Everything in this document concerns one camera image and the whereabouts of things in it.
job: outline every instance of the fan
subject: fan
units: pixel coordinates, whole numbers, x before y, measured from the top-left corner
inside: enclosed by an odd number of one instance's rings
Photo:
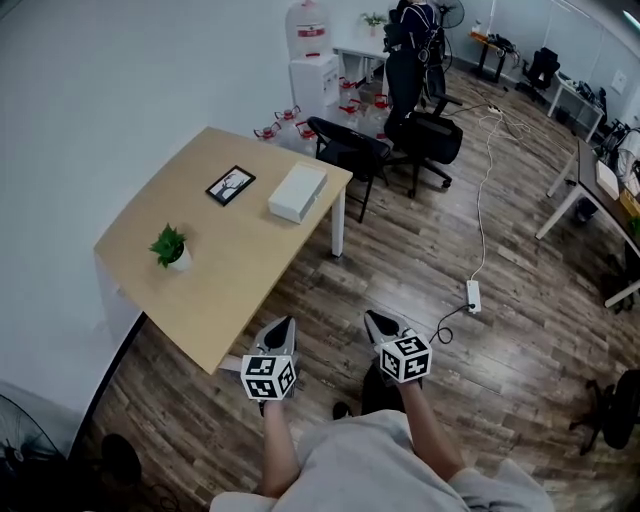
[[[460,0],[438,0],[435,2],[440,11],[440,26],[454,28],[464,20],[464,5]]]
[[[65,462],[33,418],[0,395],[0,509],[46,503],[46,491]]]

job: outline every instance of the power strip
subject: power strip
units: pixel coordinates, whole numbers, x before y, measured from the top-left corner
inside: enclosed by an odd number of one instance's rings
[[[482,311],[480,305],[480,283],[478,281],[467,281],[467,304],[469,313],[474,315]]]

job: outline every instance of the water jug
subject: water jug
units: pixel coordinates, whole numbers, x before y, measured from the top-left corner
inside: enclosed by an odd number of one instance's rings
[[[362,115],[360,114],[360,100],[349,100],[348,106],[339,108],[338,124],[354,132],[359,131],[360,120],[362,119]]]
[[[314,0],[294,3],[287,11],[285,24],[290,60],[333,52],[329,11],[322,3]]]
[[[253,133],[256,134],[258,140],[264,142],[265,144],[270,144],[272,146],[282,146],[282,142],[279,135],[281,130],[281,126],[278,123],[273,123],[271,126],[267,126],[260,130],[253,130]]]
[[[279,134],[282,147],[293,151],[295,151],[294,146],[300,138],[300,133],[296,128],[296,123],[299,122],[299,119],[297,119],[299,113],[300,107],[298,106],[284,112],[275,112],[278,124],[282,127]]]
[[[318,147],[318,136],[309,128],[306,121],[296,124],[296,129],[298,130],[298,140],[296,141],[295,151],[315,158]]]
[[[357,82],[349,82],[345,77],[341,76],[340,80],[340,106],[348,107],[349,101],[358,100],[360,101],[360,94],[358,93],[358,83]]]
[[[387,119],[389,119],[389,103],[387,95],[376,94],[375,103],[367,110],[367,114],[363,122],[364,129],[361,130],[362,133],[391,146],[391,141],[384,133],[384,125],[387,123]]]

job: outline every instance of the shoe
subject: shoe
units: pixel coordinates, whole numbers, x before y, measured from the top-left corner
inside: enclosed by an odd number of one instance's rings
[[[341,420],[342,418],[353,418],[353,413],[347,404],[338,402],[333,406],[333,419]]]

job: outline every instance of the wooden table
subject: wooden table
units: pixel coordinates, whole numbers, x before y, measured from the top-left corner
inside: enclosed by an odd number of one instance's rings
[[[327,172],[327,184],[302,224],[269,212],[267,200],[296,162]],[[234,165],[256,180],[223,207],[205,190]],[[95,251],[126,295],[209,373],[325,214],[332,210],[332,253],[342,254],[345,187],[351,173],[291,151],[206,128],[131,200]],[[156,264],[149,245],[169,222],[187,236],[185,272]]]
[[[487,36],[483,36],[481,34],[477,34],[476,32],[471,32],[469,37],[474,41],[478,41],[482,44],[482,55],[480,56],[480,62],[478,65],[472,69],[472,71],[478,75],[480,78],[484,78],[489,80],[490,82],[495,82],[496,84],[500,82],[500,73],[502,73],[502,68],[504,67],[504,61],[507,58],[507,52],[502,48],[489,43]],[[498,63],[498,69],[496,70],[496,74],[493,77],[487,78],[484,73],[484,63],[487,60],[487,53],[489,52],[489,48],[495,50],[498,54],[502,52],[502,56],[498,55],[500,62]]]
[[[596,173],[598,158],[586,142],[579,140],[578,148],[571,155],[569,161],[565,165],[556,181],[551,185],[547,192],[548,197],[552,197],[560,184],[565,180],[574,167],[578,167],[578,180],[576,186],[571,190],[566,199],[558,206],[558,209],[549,218],[549,220],[540,228],[536,234],[536,238],[541,240],[544,235],[555,225],[560,217],[581,197],[588,198],[598,210],[613,224],[613,226],[622,235],[625,241],[633,248],[638,257],[640,257],[640,239],[633,234],[629,227],[630,215],[625,210],[619,200],[613,199],[607,194],[596,182]],[[640,290],[640,281],[630,285],[620,293],[614,295],[604,303],[605,307],[610,308],[614,304],[620,302],[633,292]]]

